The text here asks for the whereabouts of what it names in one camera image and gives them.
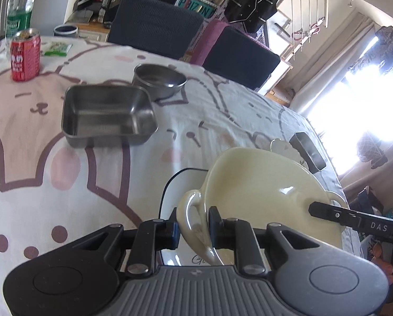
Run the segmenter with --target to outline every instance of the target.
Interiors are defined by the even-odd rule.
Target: human hand
[[[387,263],[386,261],[383,261],[381,258],[382,256],[382,246],[380,244],[376,244],[373,247],[372,253],[374,255],[372,259],[372,263],[380,267],[380,269],[386,274],[386,277],[388,278],[388,282],[391,285],[393,283],[393,266],[391,263]]]
[[[393,283],[393,266],[386,261],[383,261],[382,256],[382,246],[376,244],[373,247],[372,253],[374,255],[372,263],[380,267],[380,269],[386,274],[388,282],[391,285]],[[393,316],[393,303],[385,304],[380,312],[381,316]]]

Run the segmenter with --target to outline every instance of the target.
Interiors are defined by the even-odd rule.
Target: round metal bowl
[[[157,64],[140,64],[135,68],[133,85],[147,90],[151,101],[172,97],[186,84],[187,78],[180,72]]]

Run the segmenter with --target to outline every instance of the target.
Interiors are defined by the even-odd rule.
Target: black chair
[[[202,66],[212,73],[256,90],[266,82],[279,63],[278,55],[228,26]]]
[[[108,42],[180,59],[203,16],[159,0],[122,0]]]

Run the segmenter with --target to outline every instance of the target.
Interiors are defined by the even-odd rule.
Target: gray gripper base
[[[128,281],[99,316],[296,316],[264,280],[233,266],[161,266],[148,279]]]

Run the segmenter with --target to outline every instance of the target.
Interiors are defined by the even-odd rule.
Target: bunny print tablecloth
[[[209,169],[228,148],[268,149],[271,140],[288,141],[296,131],[328,158],[304,118],[200,66],[69,41],[66,58],[42,57],[40,75],[22,83],[12,81],[0,43],[0,316],[10,314],[2,284],[14,267],[108,224],[131,229],[157,218],[164,186],[181,169]],[[188,78],[181,93],[153,104],[158,131],[130,148],[71,148],[60,126],[65,90],[129,83],[140,63],[170,66]],[[329,159],[315,176],[343,195]],[[360,255],[357,233],[346,229],[342,237],[344,249]]]

